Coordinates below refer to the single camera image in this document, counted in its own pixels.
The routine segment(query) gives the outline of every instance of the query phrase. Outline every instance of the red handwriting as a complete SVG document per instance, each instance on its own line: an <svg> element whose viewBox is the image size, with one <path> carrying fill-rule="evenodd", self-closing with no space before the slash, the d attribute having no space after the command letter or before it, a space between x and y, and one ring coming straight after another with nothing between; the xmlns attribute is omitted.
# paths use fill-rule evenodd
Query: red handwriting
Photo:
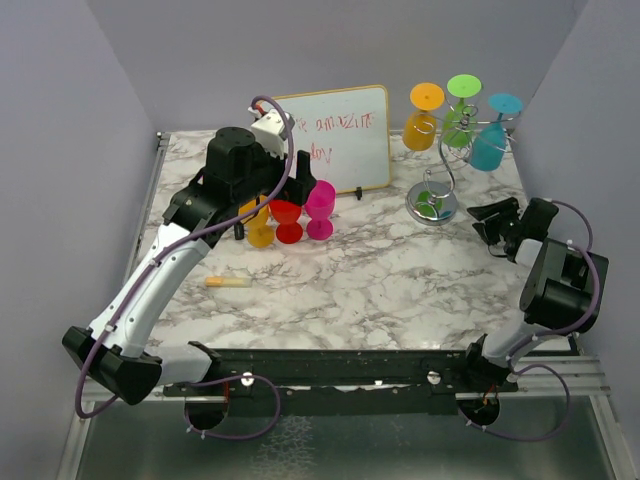
<svg viewBox="0 0 640 480"><path fill-rule="evenodd" d="M304 118L300 118L296 122L296 126L298 127L298 130L302 130L303 132L307 133L307 121Z"/></svg>
<svg viewBox="0 0 640 480"><path fill-rule="evenodd" d="M373 123L373 112L356 115L355 113L347 113L346 115L331 115L324 118L318 118L313 122L318 132L331 132L333 130L350 130L360 128L371 128ZM305 133L308 133L308 123L304 118L296 119L296 127Z"/></svg>
<svg viewBox="0 0 640 480"><path fill-rule="evenodd" d="M331 154L333 148L321 148L318 147L315 142L311 143L311 160L324 160L327 164L331 163Z"/></svg>
<svg viewBox="0 0 640 480"><path fill-rule="evenodd" d="M316 130L329 132L336 127L344 130L351 128L369 128L373 123L373 112L365 113L363 115L356 115L355 113L347 113L346 115L336 115L327 117L325 119L316 120Z"/></svg>

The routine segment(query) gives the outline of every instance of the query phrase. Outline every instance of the metal spiral stand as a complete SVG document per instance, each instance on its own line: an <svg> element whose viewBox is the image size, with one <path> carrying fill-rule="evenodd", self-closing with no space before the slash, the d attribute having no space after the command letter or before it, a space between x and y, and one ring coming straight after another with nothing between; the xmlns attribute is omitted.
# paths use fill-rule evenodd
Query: metal spiral stand
<svg viewBox="0 0 640 480"><path fill-rule="evenodd" d="M499 145L489 143L482 136L476 135L474 127L476 125L491 125L496 123L505 123L515 120L520 116L520 113L509 118L501 118L495 121L483 121L479 122L475 120L475 116L478 113L478 107L475 104L465 105L460 112L456 112L455 108L449 100L445 97L447 105L451 109L454 115L455 124L440 133L438 138L438 155L444 165L444 171L449 175L449 185L445 185L441 182L430 181L433 172L430 168L425 169L422 174L422 182L415 184L407 193L405 204L409 214L419 223L424 225L441 226L450 222L458 210L458 199L454 194L456 188L456 179L453 174L453 170L447 160L447 156L453 156L456 161L462 161L464 164L468 164L471 155L473 153L474 140L480 139L485 144L492 148L507 152L506 148L502 148ZM426 123L431 127L431 130L424 131L418 126L414 126L420 133L430 134L435 130L435 125L430 122ZM466 137L466 146L462 148L451 147L448 144L444 144L443 140L451 133L450 141L458 135L464 135ZM510 135L506 136L507 141L515 141Z"/></svg>

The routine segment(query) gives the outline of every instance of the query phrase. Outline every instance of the chrome base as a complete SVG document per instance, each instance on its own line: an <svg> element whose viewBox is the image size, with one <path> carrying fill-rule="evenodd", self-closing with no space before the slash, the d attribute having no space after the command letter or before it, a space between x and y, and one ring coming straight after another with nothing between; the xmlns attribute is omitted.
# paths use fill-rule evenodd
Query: chrome base
<svg viewBox="0 0 640 480"><path fill-rule="evenodd" d="M450 191L449 187L439 182L429 182L429 188L436 195L444 195ZM424 182L416 183L411 187L405 200L409 214L423 225L439 226L449 223L458 210L458 199L455 193L451 192L445 198L433 199L426 192Z"/></svg>

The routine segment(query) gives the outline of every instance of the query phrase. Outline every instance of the whiteboard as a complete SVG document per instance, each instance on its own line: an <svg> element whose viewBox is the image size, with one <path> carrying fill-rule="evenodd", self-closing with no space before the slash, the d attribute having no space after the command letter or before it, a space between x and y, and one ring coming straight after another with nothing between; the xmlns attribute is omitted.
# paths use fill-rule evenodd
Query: whiteboard
<svg viewBox="0 0 640 480"><path fill-rule="evenodd" d="M293 115L295 150L311 154L311 172L338 192L391 182L389 109L382 85L278 97Z"/></svg>

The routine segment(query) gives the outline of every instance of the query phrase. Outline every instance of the yellow cup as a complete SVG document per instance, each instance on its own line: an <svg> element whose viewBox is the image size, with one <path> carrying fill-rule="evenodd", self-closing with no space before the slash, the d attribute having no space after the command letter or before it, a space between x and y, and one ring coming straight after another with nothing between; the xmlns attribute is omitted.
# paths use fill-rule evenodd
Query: yellow cup
<svg viewBox="0 0 640 480"><path fill-rule="evenodd" d="M264 195L260 196L260 201L262 202L265 198ZM243 214L251 210L253 207L257 205L257 202L254 200L252 202L243 205L239 210L239 214ZM257 215L249 217L244 220L244 225L247 227L247 240L249 244L256 248L265 248L273 243L275 238L275 232L273 228L267 225L269 221L269 207L263 207L260 209Z"/></svg>
<svg viewBox="0 0 640 480"><path fill-rule="evenodd" d="M444 102L444 91L434 83L420 83L411 90L411 103L417 110L404 126L402 141L407 148L427 150L436 138L436 118L429 113Z"/></svg>

